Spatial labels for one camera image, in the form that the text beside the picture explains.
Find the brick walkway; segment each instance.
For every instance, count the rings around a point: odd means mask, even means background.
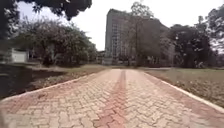
[[[0,107],[8,128],[224,127],[223,113],[136,70],[107,70]]]

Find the curb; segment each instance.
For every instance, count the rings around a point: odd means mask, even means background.
[[[147,73],[145,73],[145,74],[146,74],[146,75],[149,75],[149,76],[151,76],[151,77],[153,77],[153,78],[155,78],[155,79],[160,80],[162,83],[164,83],[164,84],[166,84],[166,85],[168,85],[168,86],[174,88],[174,89],[177,90],[177,91],[182,92],[183,94],[185,94],[185,95],[187,95],[187,96],[189,96],[189,97],[191,97],[191,98],[193,98],[193,99],[195,99],[195,100],[197,100],[197,101],[199,101],[199,102],[202,102],[202,103],[208,105],[209,107],[211,107],[211,108],[213,108],[213,109],[215,109],[215,110],[217,110],[217,111],[219,111],[219,112],[221,112],[221,113],[224,113],[224,108],[222,108],[222,107],[220,107],[220,106],[218,106],[218,105],[216,105],[216,104],[213,104],[212,102],[210,102],[210,101],[208,101],[208,100],[205,100],[205,99],[203,99],[203,98],[201,98],[201,97],[198,97],[198,96],[196,96],[196,95],[194,95],[194,94],[192,94],[192,93],[190,93],[190,92],[187,92],[187,91],[183,90],[182,88],[178,88],[178,87],[176,87],[176,86],[174,86],[174,85],[172,85],[172,84],[170,84],[170,83],[167,83],[167,82],[165,82],[165,81],[163,81],[163,80],[161,80],[161,79],[159,79],[159,78],[157,78],[157,77],[155,77],[155,76],[152,76],[152,75],[147,74]]]

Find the white sky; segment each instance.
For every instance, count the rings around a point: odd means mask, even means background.
[[[92,6],[85,12],[81,12],[72,19],[81,30],[87,32],[91,41],[96,44],[98,50],[104,50],[106,14],[114,8],[121,11],[130,11],[132,3],[136,0],[92,0]],[[206,16],[210,10],[224,4],[224,0],[144,0],[144,4],[150,7],[154,16],[170,27],[173,24],[193,25],[198,22],[198,16]],[[48,17],[59,19],[49,9],[44,8],[39,14],[32,12],[32,5],[19,4],[21,16],[28,19]]]

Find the grass lawn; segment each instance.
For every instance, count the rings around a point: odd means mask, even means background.
[[[100,65],[45,68],[36,64],[0,64],[0,98],[76,79],[106,68]]]
[[[144,69],[144,71],[224,107],[224,70]]]

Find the tree foliage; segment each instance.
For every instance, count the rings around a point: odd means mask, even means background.
[[[18,23],[19,12],[15,0],[1,0],[0,3],[0,40],[9,37]]]
[[[10,36],[12,29],[18,23],[18,2],[34,3],[34,12],[39,12],[43,7],[48,7],[58,15],[70,20],[92,5],[92,0],[1,0],[0,4],[0,39]]]
[[[39,20],[23,22],[20,27],[13,39],[15,44],[20,49],[28,49],[45,65],[78,65],[81,61],[95,60],[95,45],[74,25]]]
[[[210,37],[218,43],[218,49],[224,49],[224,5],[218,9],[212,9],[208,16],[208,32]]]
[[[206,62],[211,51],[209,37],[195,27],[174,25],[170,39],[175,41],[176,64],[185,68],[195,68]]]
[[[165,48],[161,46],[166,44],[161,42],[164,42],[163,33],[168,31],[168,28],[154,18],[148,6],[135,2],[131,9],[129,15],[126,15],[128,22],[122,34],[124,42],[129,47],[129,55],[126,58],[134,57],[137,66],[148,65],[149,57],[154,63]]]

